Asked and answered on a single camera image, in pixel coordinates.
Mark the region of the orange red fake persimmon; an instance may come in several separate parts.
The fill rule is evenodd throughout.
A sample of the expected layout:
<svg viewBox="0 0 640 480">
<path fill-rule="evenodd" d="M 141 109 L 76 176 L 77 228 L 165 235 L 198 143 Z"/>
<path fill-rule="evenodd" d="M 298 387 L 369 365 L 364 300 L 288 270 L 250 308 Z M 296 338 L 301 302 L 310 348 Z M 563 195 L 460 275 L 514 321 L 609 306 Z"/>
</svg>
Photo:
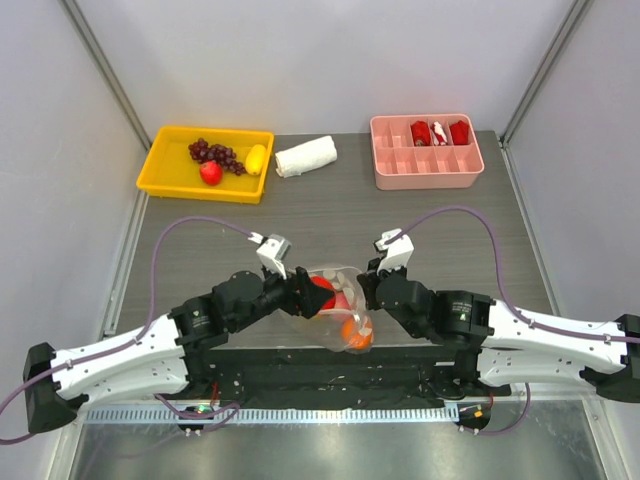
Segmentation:
<svg viewBox="0 0 640 480">
<path fill-rule="evenodd" d="M 319 275 L 311 276 L 310 280 L 316 287 L 316 291 L 320 294 L 321 299 L 324 301 L 321 309 L 333 309 L 336 305 L 336 290 L 332 286 L 331 282 Z"/>
</svg>

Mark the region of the clear zip top bag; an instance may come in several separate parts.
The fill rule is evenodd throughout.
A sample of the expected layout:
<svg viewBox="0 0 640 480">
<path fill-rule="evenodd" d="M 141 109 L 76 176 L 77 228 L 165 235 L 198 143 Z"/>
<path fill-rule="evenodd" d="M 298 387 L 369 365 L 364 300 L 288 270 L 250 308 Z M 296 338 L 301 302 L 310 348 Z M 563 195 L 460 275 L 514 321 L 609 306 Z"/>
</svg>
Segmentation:
<svg viewBox="0 0 640 480">
<path fill-rule="evenodd" d="M 333 352 L 365 353 L 374 343 L 373 321 L 366 308 L 361 271 L 352 266 L 327 264 L 309 270 L 311 280 L 334 294 L 311 319 L 280 312 L 283 320 L 312 345 Z"/>
</svg>

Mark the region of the yellow fake mango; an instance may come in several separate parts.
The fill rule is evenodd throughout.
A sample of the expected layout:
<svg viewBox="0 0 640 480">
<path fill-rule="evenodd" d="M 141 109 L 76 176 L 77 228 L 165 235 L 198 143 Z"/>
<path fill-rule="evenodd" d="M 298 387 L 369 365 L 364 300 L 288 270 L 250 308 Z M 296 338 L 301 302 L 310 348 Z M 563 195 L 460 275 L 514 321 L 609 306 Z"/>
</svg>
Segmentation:
<svg viewBox="0 0 640 480">
<path fill-rule="evenodd" d="M 261 144 L 254 145 L 248 152 L 244 167 L 246 172 L 252 176 L 258 176 L 263 170 L 266 159 L 266 147 Z"/>
</svg>

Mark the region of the red fake tomato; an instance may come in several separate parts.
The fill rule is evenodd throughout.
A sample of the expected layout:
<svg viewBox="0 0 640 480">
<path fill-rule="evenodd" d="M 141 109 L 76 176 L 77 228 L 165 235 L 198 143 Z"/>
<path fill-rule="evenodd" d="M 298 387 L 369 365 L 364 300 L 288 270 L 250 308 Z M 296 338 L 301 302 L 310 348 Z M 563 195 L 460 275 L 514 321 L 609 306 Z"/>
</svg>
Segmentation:
<svg viewBox="0 0 640 480">
<path fill-rule="evenodd" d="M 217 162 L 208 161 L 200 165 L 199 174 L 205 184 L 216 186 L 221 182 L 224 171 Z"/>
</svg>

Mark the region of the purple fake grape bunch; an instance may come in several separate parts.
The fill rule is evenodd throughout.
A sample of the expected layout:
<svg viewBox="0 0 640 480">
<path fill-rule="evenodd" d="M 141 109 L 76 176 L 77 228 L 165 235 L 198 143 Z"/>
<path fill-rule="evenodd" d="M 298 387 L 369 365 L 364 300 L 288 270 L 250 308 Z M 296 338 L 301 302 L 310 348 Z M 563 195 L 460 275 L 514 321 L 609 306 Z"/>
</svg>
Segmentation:
<svg viewBox="0 0 640 480">
<path fill-rule="evenodd" d="M 222 144 L 209 144 L 203 138 L 199 138 L 194 143 L 188 145 L 191 158 L 198 164 L 214 162 L 222 169 L 236 175 L 247 174 L 247 170 L 239 161 L 236 152 Z"/>
</svg>

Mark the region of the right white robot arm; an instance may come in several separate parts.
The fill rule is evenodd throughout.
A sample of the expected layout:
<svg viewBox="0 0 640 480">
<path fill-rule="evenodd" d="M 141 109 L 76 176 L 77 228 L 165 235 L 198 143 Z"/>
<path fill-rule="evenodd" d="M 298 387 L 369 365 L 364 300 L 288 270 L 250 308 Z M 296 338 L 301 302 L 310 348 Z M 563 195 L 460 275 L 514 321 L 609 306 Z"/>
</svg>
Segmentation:
<svg viewBox="0 0 640 480">
<path fill-rule="evenodd" d="M 639 318 L 596 324 L 510 308 L 464 290 L 433 291 L 406 268 L 370 261 L 358 274 L 370 310 L 383 310 L 414 339 L 455 354 L 451 380 L 465 395 L 514 383 L 589 385 L 604 399 L 639 400 Z"/>
</svg>

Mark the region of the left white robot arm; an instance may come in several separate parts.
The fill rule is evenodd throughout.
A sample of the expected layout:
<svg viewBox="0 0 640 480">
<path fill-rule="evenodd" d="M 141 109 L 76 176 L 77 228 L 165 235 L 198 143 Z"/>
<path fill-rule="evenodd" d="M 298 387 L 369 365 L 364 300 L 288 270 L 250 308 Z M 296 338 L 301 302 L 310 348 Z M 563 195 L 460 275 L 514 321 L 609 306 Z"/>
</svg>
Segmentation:
<svg viewBox="0 0 640 480">
<path fill-rule="evenodd" d="M 203 398 L 213 385 L 207 351 L 277 310 L 310 319 L 334 298 L 302 267 L 285 276 L 240 271 L 142 328 L 66 350 L 36 344 L 23 370 L 27 429 L 57 430 L 82 407 L 117 399 Z"/>
</svg>

